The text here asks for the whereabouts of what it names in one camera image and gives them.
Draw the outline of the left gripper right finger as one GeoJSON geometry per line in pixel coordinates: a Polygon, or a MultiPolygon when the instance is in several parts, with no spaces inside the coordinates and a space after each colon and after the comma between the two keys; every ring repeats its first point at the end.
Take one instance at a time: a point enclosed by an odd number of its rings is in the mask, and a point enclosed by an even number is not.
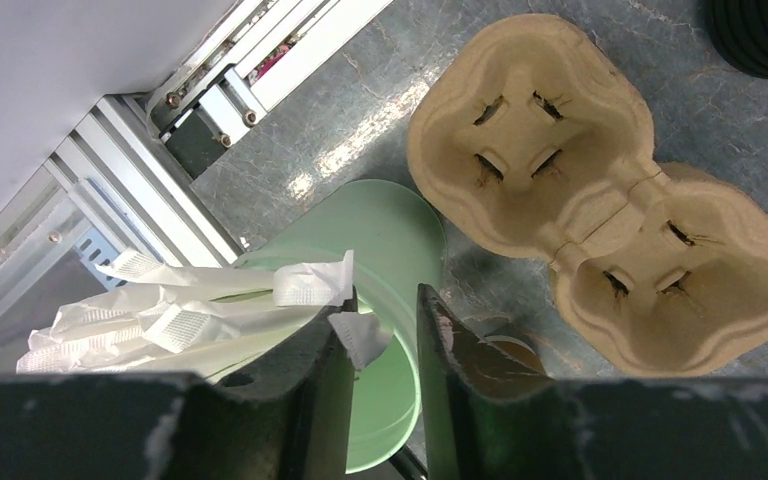
{"type": "Polygon", "coordinates": [[[553,379],[427,284],[417,344],[433,479],[768,479],[768,378],[553,379]]]}

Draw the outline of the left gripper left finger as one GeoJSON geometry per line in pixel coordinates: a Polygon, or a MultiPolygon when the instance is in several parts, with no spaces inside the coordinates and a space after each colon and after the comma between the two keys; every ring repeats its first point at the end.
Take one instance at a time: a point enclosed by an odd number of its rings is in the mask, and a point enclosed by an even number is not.
{"type": "Polygon", "coordinates": [[[328,306],[209,383],[189,372],[0,375],[0,479],[340,479],[355,371],[328,306]]]}

